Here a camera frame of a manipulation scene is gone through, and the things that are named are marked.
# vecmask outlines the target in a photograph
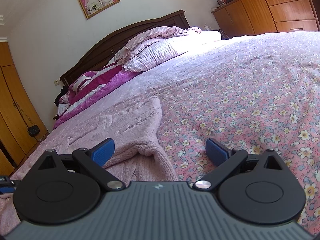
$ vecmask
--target dark wooden headboard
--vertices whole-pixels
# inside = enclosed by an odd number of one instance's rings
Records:
[[[146,20],[131,24],[117,30],[94,45],[75,65],[60,77],[66,86],[72,84],[79,76],[89,70],[100,70],[114,55],[123,48],[126,43],[136,35],[151,30],[159,26],[177,26],[182,29],[189,28],[189,24],[184,16],[184,11],[180,10],[158,19]]]

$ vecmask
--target gray gripper base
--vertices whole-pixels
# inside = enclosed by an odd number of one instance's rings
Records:
[[[309,240],[312,236],[294,222],[274,227],[240,222],[225,213],[210,193],[195,191],[186,182],[132,182],[123,191],[107,193],[79,220],[60,226],[24,221],[5,239]]]

